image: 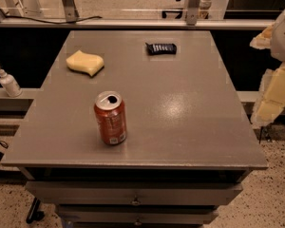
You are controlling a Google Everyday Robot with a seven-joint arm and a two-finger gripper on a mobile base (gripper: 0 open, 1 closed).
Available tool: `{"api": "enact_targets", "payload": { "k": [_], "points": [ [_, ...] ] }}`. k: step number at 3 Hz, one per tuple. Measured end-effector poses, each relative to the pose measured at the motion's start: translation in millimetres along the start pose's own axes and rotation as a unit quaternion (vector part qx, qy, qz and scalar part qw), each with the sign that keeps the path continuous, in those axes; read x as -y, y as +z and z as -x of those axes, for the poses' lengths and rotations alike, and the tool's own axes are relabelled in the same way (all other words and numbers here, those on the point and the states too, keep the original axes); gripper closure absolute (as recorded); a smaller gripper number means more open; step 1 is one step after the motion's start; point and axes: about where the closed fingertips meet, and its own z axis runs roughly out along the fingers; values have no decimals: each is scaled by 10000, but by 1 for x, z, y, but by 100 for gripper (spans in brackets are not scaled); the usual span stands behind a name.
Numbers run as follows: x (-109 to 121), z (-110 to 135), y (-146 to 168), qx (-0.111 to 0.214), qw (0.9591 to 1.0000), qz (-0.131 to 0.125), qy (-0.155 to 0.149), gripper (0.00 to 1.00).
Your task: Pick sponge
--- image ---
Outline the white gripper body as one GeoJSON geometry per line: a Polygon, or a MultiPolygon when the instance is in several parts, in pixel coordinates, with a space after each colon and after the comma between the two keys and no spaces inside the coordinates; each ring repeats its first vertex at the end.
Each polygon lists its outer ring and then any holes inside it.
{"type": "Polygon", "coordinates": [[[271,55],[281,62],[285,62],[285,10],[274,23],[271,38],[271,55]]]}

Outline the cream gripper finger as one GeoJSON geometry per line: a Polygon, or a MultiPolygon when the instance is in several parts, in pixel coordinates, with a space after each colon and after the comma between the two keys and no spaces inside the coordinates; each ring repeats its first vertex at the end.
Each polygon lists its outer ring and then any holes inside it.
{"type": "Polygon", "coordinates": [[[270,25],[258,36],[254,37],[250,42],[250,46],[256,49],[270,49],[273,27],[273,25],[270,25]]]}
{"type": "Polygon", "coordinates": [[[285,108],[285,63],[263,74],[253,107],[251,123],[254,129],[271,124],[285,108]]]}

